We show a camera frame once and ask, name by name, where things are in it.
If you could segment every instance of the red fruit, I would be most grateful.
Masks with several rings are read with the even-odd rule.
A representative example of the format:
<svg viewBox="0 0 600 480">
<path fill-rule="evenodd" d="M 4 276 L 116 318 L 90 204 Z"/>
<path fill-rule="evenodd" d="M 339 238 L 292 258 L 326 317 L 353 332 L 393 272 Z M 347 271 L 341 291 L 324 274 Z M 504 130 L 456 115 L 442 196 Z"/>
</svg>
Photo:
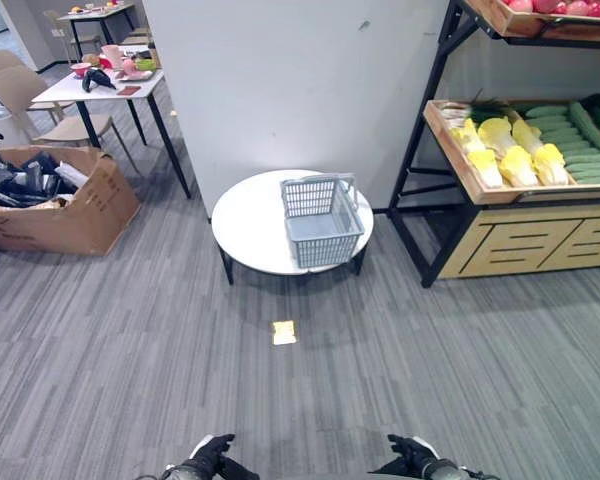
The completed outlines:
<svg viewBox="0 0 600 480">
<path fill-rule="evenodd" d="M 558 2 L 556 8 L 551 12 L 553 15 L 565 15 L 567 13 L 567 4 L 565 2 Z"/>
<path fill-rule="evenodd" d="M 567 5 L 567 15 L 578 15 L 584 17 L 589 13 L 589 5 L 583 0 L 575 0 Z"/>
<path fill-rule="evenodd" d="M 600 2 L 593 2 L 589 4 L 589 11 L 587 12 L 588 17 L 600 17 Z"/>
<path fill-rule="evenodd" d="M 533 12 L 533 2 L 531 0 L 511 0 L 509 8 L 515 12 Z"/>
<path fill-rule="evenodd" d="M 539 13 L 550 13 L 560 0 L 533 0 L 533 10 Z"/>
</svg>

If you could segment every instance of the pink object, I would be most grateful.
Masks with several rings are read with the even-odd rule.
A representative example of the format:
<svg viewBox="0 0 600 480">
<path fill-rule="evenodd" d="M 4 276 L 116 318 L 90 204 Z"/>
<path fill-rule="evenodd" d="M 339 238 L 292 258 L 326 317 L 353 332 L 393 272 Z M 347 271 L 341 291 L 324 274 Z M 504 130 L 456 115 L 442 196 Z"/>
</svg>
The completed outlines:
<svg viewBox="0 0 600 480">
<path fill-rule="evenodd" d="M 75 63 L 71 65 L 71 70 L 73 70 L 73 72 L 80 78 L 84 77 L 85 73 L 87 73 L 87 70 L 90 68 L 90 63 Z"/>
<path fill-rule="evenodd" d="M 567 15 L 578 15 L 585 17 L 589 12 L 589 5 L 583 0 L 575 0 L 567 5 Z"/>
<path fill-rule="evenodd" d="M 122 52 L 117 45 L 103 45 L 102 53 L 111 62 L 114 70 L 122 70 Z"/>
<path fill-rule="evenodd" d="M 560 0 L 533 0 L 533 9 L 538 13 L 550 13 L 560 3 Z"/>
<path fill-rule="evenodd" d="M 515 12 L 531 13 L 533 12 L 533 2 L 531 0 L 511 0 L 509 8 Z"/>
<path fill-rule="evenodd" d="M 589 4 L 588 17 L 600 17 L 600 2 L 592 2 Z"/>
<path fill-rule="evenodd" d="M 565 2 L 558 2 L 556 8 L 551 12 L 553 15 L 566 15 L 567 13 L 567 4 Z"/>
<path fill-rule="evenodd" d="M 130 58 L 127 58 L 124 62 L 122 62 L 122 69 L 127 75 L 133 75 L 138 71 L 138 69 L 136 68 L 136 62 L 134 62 Z"/>
<path fill-rule="evenodd" d="M 113 65 L 111 65 L 109 59 L 104 55 L 100 55 L 100 68 L 104 70 L 106 70 L 107 68 L 113 68 Z"/>
</svg>

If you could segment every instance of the open cardboard box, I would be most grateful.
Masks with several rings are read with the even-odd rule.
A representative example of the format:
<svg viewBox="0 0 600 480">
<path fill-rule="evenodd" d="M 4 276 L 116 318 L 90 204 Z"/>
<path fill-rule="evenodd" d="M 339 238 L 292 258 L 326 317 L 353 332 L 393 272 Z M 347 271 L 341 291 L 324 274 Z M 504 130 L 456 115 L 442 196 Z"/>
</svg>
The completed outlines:
<svg viewBox="0 0 600 480">
<path fill-rule="evenodd" d="M 140 209 L 131 186 L 113 159 L 94 148 L 4 148 L 0 157 L 21 166 L 41 151 L 89 180 L 65 206 L 0 207 L 0 249 L 106 255 Z"/>
</svg>

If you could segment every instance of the wooden drawer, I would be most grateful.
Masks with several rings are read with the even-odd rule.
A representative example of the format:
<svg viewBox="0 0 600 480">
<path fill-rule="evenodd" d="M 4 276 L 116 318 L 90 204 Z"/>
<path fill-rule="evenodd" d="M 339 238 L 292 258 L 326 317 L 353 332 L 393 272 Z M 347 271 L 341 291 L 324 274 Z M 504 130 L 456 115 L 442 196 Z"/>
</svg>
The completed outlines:
<svg viewBox="0 0 600 480">
<path fill-rule="evenodd" d="M 600 218 L 588 219 L 541 265 L 541 270 L 564 270 L 600 265 Z"/>
<path fill-rule="evenodd" d="M 538 270 L 581 220 L 494 225 L 461 271 L 462 276 L 502 275 Z"/>
</svg>

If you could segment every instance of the black table leg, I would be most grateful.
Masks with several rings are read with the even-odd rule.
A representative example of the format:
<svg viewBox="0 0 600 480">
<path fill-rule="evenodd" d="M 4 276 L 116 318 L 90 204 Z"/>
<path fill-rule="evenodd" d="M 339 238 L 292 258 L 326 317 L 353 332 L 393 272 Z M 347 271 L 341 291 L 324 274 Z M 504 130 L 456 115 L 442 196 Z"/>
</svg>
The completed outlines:
<svg viewBox="0 0 600 480">
<path fill-rule="evenodd" d="M 125 9 L 125 10 L 123 10 L 123 12 L 124 12 L 125 18 L 127 19 L 127 23 L 129 24 L 129 28 L 131 28 L 131 31 L 133 32 L 136 27 L 133 26 L 133 22 L 131 21 L 131 17 L 129 16 L 129 10 Z"/>
<path fill-rule="evenodd" d="M 76 22 L 71 20 L 71 30 L 73 30 L 73 38 L 76 40 L 76 48 L 78 49 L 78 62 L 82 61 L 82 45 L 80 45 L 80 37 L 78 37 L 78 30 L 76 29 Z"/>
<path fill-rule="evenodd" d="M 111 36 L 111 32 L 109 31 L 109 27 L 107 27 L 107 22 L 100 20 L 100 27 L 102 28 L 102 33 L 104 33 L 104 39 L 107 41 L 107 45 L 113 45 L 113 37 Z"/>
<path fill-rule="evenodd" d="M 140 123 L 140 119 L 138 118 L 138 112 L 136 112 L 136 107 L 133 104 L 133 100 L 127 100 L 129 104 L 129 110 L 131 111 L 131 116 L 133 117 L 133 121 L 136 123 L 136 128 L 138 129 L 138 133 L 140 134 L 140 138 L 142 139 L 142 143 L 147 145 L 147 139 L 144 137 L 144 131 L 142 130 L 142 124 Z"/>
<path fill-rule="evenodd" d="M 227 274 L 227 281 L 229 282 L 229 285 L 233 285 L 233 258 L 231 258 L 231 255 L 225 252 L 220 245 L 218 245 L 218 250 L 220 250 L 222 265 L 224 265 L 224 273 Z"/>
<path fill-rule="evenodd" d="M 364 256 L 366 254 L 367 254 L 367 245 L 365 245 L 364 248 L 362 250 L 360 250 L 360 252 L 358 252 L 358 255 L 353 257 L 353 268 L 354 268 L 354 272 L 357 276 L 360 275 L 360 270 L 362 270 L 362 262 L 364 262 Z"/>
<path fill-rule="evenodd" d="M 98 140 L 98 135 L 96 135 L 96 131 L 93 128 L 93 123 L 91 123 L 91 117 L 89 116 L 89 110 L 87 110 L 87 106 L 84 104 L 84 102 L 76 102 L 76 105 L 78 106 L 78 111 L 82 117 L 84 127 L 87 129 L 87 133 L 89 134 L 91 145 L 96 148 L 100 148 L 100 140 Z"/>
<path fill-rule="evenodd" d="M 184 178 L 184 173 L 182 173 L 182 168 L 180 168 L 180 160 L 178 159 L 178 155 L 176 155 L 176 151 L 173 148 L 173 144 L 171 143 L 171 139 L 169 138 L 169 133 L 167 132 L 166 127 L 164 126 L 164 122 L 162 121 L 162 115 L 160 115 L 160 109 L 156 104 L 156 99 L 154 98 L 153 93 L 149 94 L 149 96 L 147 97 L 147 101 L 149 102 L 151 113 L 153 113 L 153 118 L 155 119 L 156 125 L 158 126 L 158 131 L 160 132 L 160 136 L 162 137 L 164 146 L 167 148 L 167 153 L 169 154 L 171 165 L 173 165 L 173 169 L 175 170 L 176 176 L 180 181 L 180 185 L 182 185 L 182 189 L 184 190 L 184 193 L 187 196 L 187 198 L 191 198 L 189 186 L 187 185 L 187 181 Z"/>
</svg>

